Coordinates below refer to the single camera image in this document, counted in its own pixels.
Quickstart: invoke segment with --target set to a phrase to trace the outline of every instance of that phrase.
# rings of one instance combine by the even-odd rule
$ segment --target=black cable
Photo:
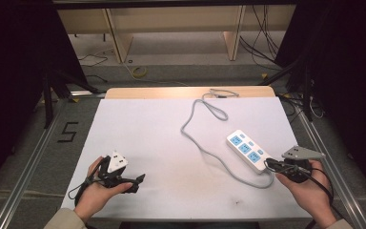
[[[274,63],[275,61],[273,59],[271,59],[269,56],[265,55],[263,52],[257,50],[254,46],[251,46],[248,42],[245,41],[245,39],[242,36],[239,36],[240,41],[245,43],[247,47],[249,47],[251,49],[251,51],[247,50],[246,47],[241,43],[241,45],[245,48],[245,50],[247,50],[248,52],[250,52],[251,54],[260,57],[260,58],[265,58],[269,61],[271,61],[272,63]]]
[[[332,181],[329,179],[329,176],[324,171],[322,171],[320,169],[313,168],[313,170],[319,171],[320,173],[322,173],[329,180],[330,187],[332,187],[332,189],[331,189],[332,190],[332,197],[334,197],[335,196],[335,191],[334,191],[334,188],[333,188],[334,186],[332,185]],[[334,211],[337,213],[337,215],[340,218],[344,219],[343,215],[333,206],[333,204],[331,204],[331,207],[334,209]]]
[[[286,97],[282,94],[276,94],[275,96],[277,96],[280,100],[285,100],[285,101],[291,103],[294,107],[302,108],[302,103],[298,103],[298,102],[293,101],[293,100],[301,101],[301,99],[299,99],[299,98],[289,98],[289,97]]]
[[[108,57],[106,57],[106,56],[99,56],[99,55],[93,55],[93,54],[88,54],[88,55],[86,55],[83,58],[80,58],[78,60],[84,60],[88,56],[94,56],[94,57],[97,57],[97,58],[102,58],[103,60],[102,61],[99,61],[99,62],[97,62],[97,63],[95,63],[93,65],[82,65],[82,66],[93,67],[93,66],[96,66],[98,64],[101,64],[101,63],[105,62],[106,60],[108,60]]]
[[[274,40],[272,39],[272,37],[270,36],[270,31],[269,31],[269,5],[265,6],[265,8],[267,8],[266,12],[266,32],[268,34],[269,40],[270,42],[275,46],[276,49],[278,49],[278,46],[275,44]]]
[[[310,221],[310,223],[308,223],[308,225],[305,227],[305,229],[312,229],[316,224],[316,221],[314,219],[312,219]]]
[[[107,83],[107,82],[109,82],[108,80],[106,80],[106,79],[104,79],[104,78],[102,78],[102,77],[100,77],[99,75],[97,75],[97,74],[87,74],[87,75],[85,75],[86,77],[96,77],[96,78],[99,78],[99,79],[101,79],[103,82],[105,82],[105,83]]]
[[[282,174],[282,173],[286,172],[287,170],[292,170],[292,169],[297,168],[295,165],[290,165],[290,164],[283,163],[283,162],[272,162],[271,161],[270,163],[278,164],[280,166],[282,166],[283,164],[287,165],[287,168],[286,169],[282,169],[280,171],[277,171],[277,170],[274,170],[274,169],[270,168],[269,164],[267,163],[267,160],[264,160],[263,163],[266,166],[266,169],[270,170],[273,173],[278,173],[278,174]]]
[[[91,171],[91,174],[86,177],[86,179],[83,183],[81,183],[78,187],[76,187],[68,192],[68,198],[75,199],[75,206],[78,204],[78,201],[82,197],[82,194],[85,191],[85,189],[87,189],[94,182],[101,181],[101,180],[93,180],[93,178],[94,178],[94,174],[96,173],[96,171],[99,169],[99,167],[102,165],[103,162],[104,162],[104,158],[102,160],[100,160],[100,162],[94,167],[93,171]],[[71,192],[75,191],[77,188],[79,188],[78,193],[76,194],[76,196],[74,198],[71,198]]]
[[[254,5],[252,5],[252,8],[253,8],[253,10],[254,10],[254,15],[255,15],[255,17],[256,17],[256,19],[257,19],[257,23],[258,23],[258,25],[259,25],[259,27],[260,27],[260,31],[259,31],[259,34],[261,33],[261,32],[263,32],[263,34],[264,34],[264,36],[266,37],[266,40],[267,40],[267,45],[268,45],[268,48],[269,48],[269,51],[270,51],[270,54],[272,55],[272,57],[273,58],[275,58],[275,55],[273,54],[273,52],[275,53],[275,49],[274,49],[274,47],[272,46],[272,42],[271,41],[273,41],[273,39],[270,37],[270,35],[265,31],[266,29],[265,28],[267,28],[267,26],[266,26],[266,20],[267,20],[267,8],[266,8],[266,6],[264,6],[264,8],[263,8],[263,13],[264,13],[264,16],[263,16],[263,23],[261,23],[260,22],[260,19],[259,19],[259,17],[258,17],[258,15],[257,15],[257,12],[256,12],[256,10],[255,10],[255,8],[254,8]]]
[[[334,201],[334,196],[331,194],[331,192],[325,187],[323,186],[323,184],[321,184],[319,181],[317,181],[315,178],[311,177],[310,175],[308,175],[307,173],[303,172],[302,170],[299,170],[299,172],[301,174],[303,174],[305,177],[307,177],[308,179],[310,179],[313,183],[315,183],[317,186],[319,186],[320,189],[323,190],[323,192],[325,192],[325,194],[328,196],[329,198],[329,204],[332,206],[332,203]]]
[[[256,42],[257,42],[257,39],[258,39],[258,37],[260,36],[260,34],[261,34],[261,29],[260,29],[259,33],[257,34],[256,39],[254,40],[253,47],[255,47]],[[269,59],[270,61],[272,61],[272,62],[274,63],[274,61],[273,61],[271,58],[267,57],[267,55],[265,55],[265,56],[266,56],[266,58],[267,58],[267,59]],[[252,54],[252,60],[254,61],[254,63],[256,63],[256,65],[259,65],[259,64],[256,62],[256,60],[254,59],[253,54]]]
[[[291,123],[293,123],[293,121],[299,116],[299,114],[301,114],[303,111],[302,110],[300,110],[297,114],[296,114],[296,116],[289,122],[290,124]]]
[[[276,94],[276,96],[278,97],[278,99],[280,99],[281,102],[286,102],[286,103],[290,104],[291,107],[293,108],[293,112],[292,113],[290,113],[290,114],[287,114],[286,113],[285,115],[286,116],[292,116],[292,115],[294,115],[295,114],[295,104],[294,104],[294,102],[291,101],[290,99],[288,99],[286,96],[283,96],[283,95],[280,95],[280,94]]]

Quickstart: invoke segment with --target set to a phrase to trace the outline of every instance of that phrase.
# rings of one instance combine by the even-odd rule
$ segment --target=power cord
[[[275,63],[275,57],[277,55],[277,50],[278,50],[278,46],[276,45],[276,43],[274,42],[274,40],[272,39],[272,37],[270,36],[270,32],[269,32],[269,6],[264,6],[263,7],[263,21],[260,22],[260,18],[259,16],[257,15],[257,12],[254,8],[254,6],[252,6],[253,8],[253,11],[254,11],[254,16],[257,20],[257,23],[258,23],[258,26],[260,28],[258,34],[257,34],[257,37],[256,39],[254,40],[254,43],[253,45],[250,45],[248,44],[245,39],[240,36],[240,39],[239,39],[239,43],[242,45],[242,47],[248,51],[251,55],[252,55],[252,60],[254,61],[254,63],[257,65],[257,66],[260,66],[260,67],[263,67],[263,68],[266,68],[266,69],[270,69],[270,70],[275,70],[275,71],[279,71],[279,69],[275,69],[275,68],[269,68],[267,66],[263,66],[263,65],[260,65],[256,62],[256,60],[254,59],[255,56],[257,57],[260,57],[260,58],[265,58],[269,61],[271,61],[272,63]],[[267,46],[269,48],[269,52],[270,52],[270,55],[272,56],[271,57],[268,57],[267,55],[265,55],[264,53],[258,51],[256,48],[255,48],[255,44],[258,40],[258,38],[260,37],[260,34],[263,33],[264,36],[266,37],[266,41],[267,41]]]
[[[99,78],[99,79],[101,79],[103,82],[105,82],[105,83],[108,83],[109,81],[108,80],[106,80],[106,79],[104,79],[104,78],[102,78],[102,77],[100,77],[99,75],[97,75],[97,74],[87,74],[87,75],[85,75],[86,77],[96,77],[96,78]]]
[[[200,152],[207,154],[209,156],[214,157],[215,159],[217,159],[223,166],[224,168],[228,171],[228,173],[231,175],[231,177],[233,177],[234,179],[236,179],[237,181],[244,183],[246,185],[252,186],[254,188],[259,188],[259,189],[266,189],[268,187],[270,187],[273,184],[273,181],[275,180],[275,176],[273,175],[273,173],[271,173],[270,171],[266,171],[265,173],[269,175],[269,181],[267,184],[264,185],[260,185],[260,184],[255,184],[252,183],[250,181],[247,181],[241,177],[238,177],[237,175],[235,175],[233,173],[233,171],[228,167],[228,165],[225,163],[225,161],[223,159],[221,159],[219,156],[205,150],[191,135],[189,135],[187,132],[185,132],[185,128],[186,126],[190,123],[190,121],[192,120],[193,116],[194,116],[194,108],[195,105],[197,103],[202,103],[204,104],[204,106],[207,107],[207,109],[213,114],[214,117],[216,117],[217,119],[221,120],[221,121],[227,121],[228,120],[228,114],[226,112],[224,112],[223,110],[215,107],[214,105],[210,104],[209,102],[205,101],[205,96],[206,95],[213,95],[215,97],[221,97],[220,92],[223,93],[229,93],[228,95],[223,94],[223,97],[227,97],[227,96],[236,96],[238,97],[239,94],[231,92],[231,91],[227,91],[227,90],[215,90],[215,89],[210,89],[210,92],[207,94],[203,94],[201,99],[196,99],[193,102],[192,105],[192,112],[190,114],[189,119],[183,124],[183,126],[180,128],[180,132],[182,133],[182,135],[184,135],[185,137],[187,137],[189,140],[192,141],[192,143],[194,143],[197,148],[200,150]]]
[[[101,61],[99,61],[99,62],[96,62],[95,64],[92,64],[92,65],[82,65],[82,66],[93,67],[93,66],[96,66],[96,65],[98,65],[98,64],[101,64],[101,63],[105,62],[106,60],[108,60],[108,57],[106,57],[106,56],[99,56],[99,55],[94,55],[94,54],[88,54],[88,55],[85,55],[84,57],[82,57],[82,58],[80,58],[80,59],[78,59],[78,60],[79,60],[79,61],[80,61],[80,60],[84,60],[84,59],[88,58],[89,56],[93,56],[93,57],[96,57],[96,58],[101,58],[101,59],[103,59],[103,60],[101,60]]]
[[[93,184],[94,182],[99,182],[99,181],[103,181],[101,179],[97,179],[94,174],[97,172],[97,170],[99,169],[99,167],[103,164],[104,162],[104,158],[96,165],[96,167],[94,167],[93,171],[91,171],[91,174],[88,175],[88,177],[86,177],[85,181],[83,183],[81,183],[79,186],[77,186],[76,188],[70,190],[68,192],[68,198],[70,199],[75,199],[75,206],[78,204],[79,199],[82,197],[83,192],[89,187],[89,185]],[[73,191],[75,191],[76,189],[78,189],[78,193],[76,194],[76,196],[74,198],[71,197],[71,193]]]
[[[144,75],[136,75],[136,71],[139,69],[139,68],[135,68],[133,69],[132,71],[130,70],[130,68],[123,62],[123,65],[124,67],[126,67],[126,69],[129,71],[130,73],[130,76],[132,77],[133,80],[136,80],[136,81],[142,81],[142,82],[150,82],[150,83],[158,83],[158,84],[168,84],[168,83],[175,83],[175,84],[180,84],[180,85],[183,85],[185,87],[190,87],[189,85],[185,84],[185,83],[181,83],[181,82],[177,82],[177,81],[156,81],[156,80],[150,80],[150,79],[141,79],[139,77],[143,77],[146,73],[147,73],[147,69],[145,68],[144,70]]]
[[[313,100],[314,100],[314,97],[313,97],[313,96],[311,96],[311,98],[310,98],[310,109],[311,109],[311,112],[312,112],[312,114],[314,114],[314,116],[315,116],[315,117],[317,117],[317,118],[322,118],[322,117],[325,115],[325,111],[323,111],[323,109],[322,109],[322,108],[318,107],[318,108],[320,108],[322,111],[321,111],[321,114],[316,114],[316,112],[314,111],[314,107],[312,106],[312,102],[313,102]]]

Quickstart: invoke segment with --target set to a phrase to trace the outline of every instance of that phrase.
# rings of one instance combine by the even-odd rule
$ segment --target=white power strip
[[[241,130],[228,135],[227,144],[258,174],[266,169],[264,161],[270,155]]]
[[[112,152],[112,159],[109,163],[108,173],[112,173],[117,171],[123,167],[126,167],[129,164],[127,159],[125,159],[122,155],[118,154],[115,150]]]

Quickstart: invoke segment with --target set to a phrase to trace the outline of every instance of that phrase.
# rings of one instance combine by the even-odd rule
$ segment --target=white table
[[[243,88],[269,90],[268,87],[230,89],[240,92]],[[259,176],[249,168],[226,145],[225,137],[241,129],[279,159],[284,151],[296,145],[296,140],[278,98],[207,101],[223,109],[229,120],[220,121],[203,105],[197,105],[186,131],[204,148],[222,157],[239,177],[266,183],[268,176]],[[95,215],[97,218],[145,221],[310,218],[279,181],[275,180],[267,189],[244,185],[230,177],[216,159],[200,153],[180,133],[180,127],[189,118],[192,103],[193,98],[102,100],[69,190],[83,182],[95,159],[117,150],[129,161],[123,177],[136,178],[141,174],[146,177],[136,194],[112,198]],[[66,196],[62,207],[73,208],[73,200]]]

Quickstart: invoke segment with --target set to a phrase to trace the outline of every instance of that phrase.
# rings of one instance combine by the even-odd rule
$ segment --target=metal frame
[[[316,4],[323,0],[52,0],[46,2],[19,1],[21,7],[53,7],[57,10],[162,8],[162,7],[209,7],[245,5]]]
[[[302,125],[314,144],[315,150],[326,155],[326,157],[321,160],[323,167],[330,177],[355,228],[366,229],[366,216],[364,215],[361,206],[358,204],[352,190],[347,185],[346,180],[343,178],[343,175],[337,169],[335,162],[332,160],[331,152],[323,143],[314,123],[310,122],[307,116],[298,107],[296,107],[295,110],[297,114],[299,113]]]
[[[56,114],[52,120],[51,125],[44,130],[43,134],[40,136],[36,147],[34,148],[33,153],[30,156],[30,159],[22,172],[22,175],[17,180],[16,185],[11,191],[8,199],[6,200],[4,206],[0,211],[0,229],[8,228],[10,221],[16,211],[17,206],[22,199],[23,193],[31,181],[31,177],[34,174],[35,169],[40,161],[41,156],[43,155],[46,147],[50,141],[51,135],[55,130],[57,121],[65,108],[67,101],[66,99],[60,99],[56,105]]]

